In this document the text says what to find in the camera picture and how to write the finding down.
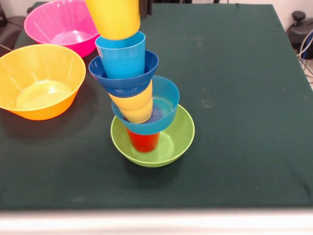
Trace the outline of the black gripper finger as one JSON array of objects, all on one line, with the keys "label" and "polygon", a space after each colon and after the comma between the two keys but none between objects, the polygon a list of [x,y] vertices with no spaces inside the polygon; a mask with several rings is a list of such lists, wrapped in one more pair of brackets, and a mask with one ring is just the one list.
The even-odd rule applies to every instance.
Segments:
[{"label": "black gripper finger", "polygon": [[152,15],[152,0],[139,0],[139,11],[142,19],[147,18],[148,15]]}]

